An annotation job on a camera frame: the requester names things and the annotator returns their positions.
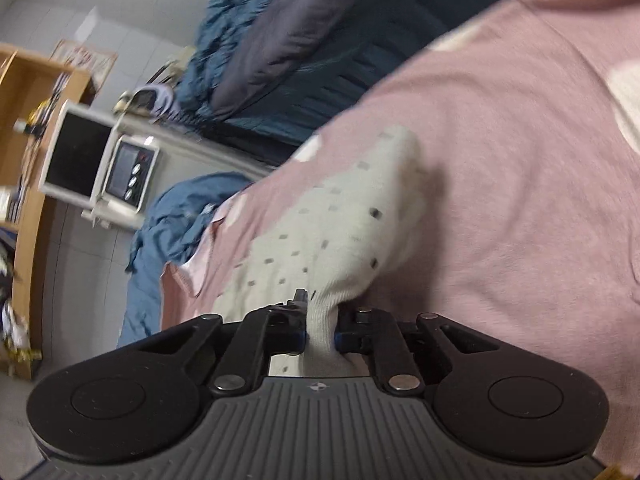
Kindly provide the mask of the cream polka dot shirt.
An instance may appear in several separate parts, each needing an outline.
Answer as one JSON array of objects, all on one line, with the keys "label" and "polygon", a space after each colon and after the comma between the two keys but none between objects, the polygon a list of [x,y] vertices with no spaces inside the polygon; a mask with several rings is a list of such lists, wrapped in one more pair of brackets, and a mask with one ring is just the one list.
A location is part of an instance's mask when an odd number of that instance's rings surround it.
[{"label": "cream polka dot shirt", "polygon": [[412,254],[426,205],[418,139],[387,127],[345,142],[319,133],[234,201],[216,232],[216,312],[242,318],[308,294],[306,349],[270,364],[276,376],[337,377],[363,370],[333,342],[338,306]]}]

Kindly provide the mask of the blue crumpled blanket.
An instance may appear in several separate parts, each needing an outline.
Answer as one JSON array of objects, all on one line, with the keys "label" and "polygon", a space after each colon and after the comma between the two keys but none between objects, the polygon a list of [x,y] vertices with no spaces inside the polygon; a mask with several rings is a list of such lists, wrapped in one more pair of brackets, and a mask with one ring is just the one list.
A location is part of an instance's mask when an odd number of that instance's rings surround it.
[{"label": "blue crumpled blanket", "polygon": [[119,347],[160,331],[160,276],[165,264],[189,260],[216,210],[251,184],[238,172],[206,174],[179,182],[154,200],[130,246]]}]

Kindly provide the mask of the dark blue massage bed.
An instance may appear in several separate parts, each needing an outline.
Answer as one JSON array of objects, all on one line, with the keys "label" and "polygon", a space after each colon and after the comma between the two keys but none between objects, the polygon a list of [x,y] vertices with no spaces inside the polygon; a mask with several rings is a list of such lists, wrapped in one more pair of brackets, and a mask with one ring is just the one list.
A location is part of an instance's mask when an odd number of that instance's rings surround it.
[{"label": "dark blue massage bed", "polygon": [[279,165],[438,37],[500,0],[272,0],[182,128]]}]

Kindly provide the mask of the pink dotted bed sheet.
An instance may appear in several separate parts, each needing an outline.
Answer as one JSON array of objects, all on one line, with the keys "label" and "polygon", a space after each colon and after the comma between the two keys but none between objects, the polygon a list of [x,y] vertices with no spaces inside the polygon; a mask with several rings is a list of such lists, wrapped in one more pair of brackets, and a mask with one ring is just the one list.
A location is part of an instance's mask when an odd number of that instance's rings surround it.
[{"label": "pink dotted bed sheet", "polygon": [[[639,0],[502,0],[314,136],[393,126],[418,139],[426,209],[409,259],[355,299],[409,320],[435,311],[582,370],[610,402],[597,456],[637,472]],[[213,308],[212,252],[246,190],[165,266],[161,328],[241,319]]]}]

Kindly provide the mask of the wooden shelf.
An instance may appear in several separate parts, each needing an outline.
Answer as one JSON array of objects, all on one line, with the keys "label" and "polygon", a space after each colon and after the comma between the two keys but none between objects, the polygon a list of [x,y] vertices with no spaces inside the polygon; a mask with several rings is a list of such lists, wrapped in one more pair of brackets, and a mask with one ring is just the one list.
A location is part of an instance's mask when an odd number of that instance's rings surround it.
[{"label": "wooden shelf", "polygon": [[[1,46],[1,186],[17,194],[17,205],[1,221],[2,231],[16,236],[10,303],[18,325],[27,332],[26,356],[4,356],[1,369],[31,380],[42,349],[42,295],[46,277],[54,203],[39,189],[62,106],[89,104],[96,95],[91,75],[29,50]],[[53,108],[39,140],[14,130],[44,101]]]}]

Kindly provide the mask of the white machine with control panel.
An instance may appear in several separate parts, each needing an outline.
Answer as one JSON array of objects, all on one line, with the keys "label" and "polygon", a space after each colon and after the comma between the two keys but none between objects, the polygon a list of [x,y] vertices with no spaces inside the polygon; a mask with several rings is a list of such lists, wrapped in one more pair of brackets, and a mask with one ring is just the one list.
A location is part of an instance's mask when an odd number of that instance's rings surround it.
[{"label": "white machine with control panel", "polygon": [[168,188],[231,171],[256,180],[271,168],[228,146],[67,101],[53,128],[39,189],[81,208],[92,222],[133,231]]}]

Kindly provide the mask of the blue quilt on bed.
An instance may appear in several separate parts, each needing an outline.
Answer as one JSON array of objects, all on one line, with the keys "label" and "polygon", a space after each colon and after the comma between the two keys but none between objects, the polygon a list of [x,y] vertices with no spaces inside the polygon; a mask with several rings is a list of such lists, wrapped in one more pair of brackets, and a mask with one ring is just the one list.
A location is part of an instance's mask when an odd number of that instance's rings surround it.
[{"label": "blue quilt on bed", "polygon": [[209,0],[195,37],[195,52],[176,87],[181,109],[191,116],[214,116],[212,99],[232,55],[272,0]]}]

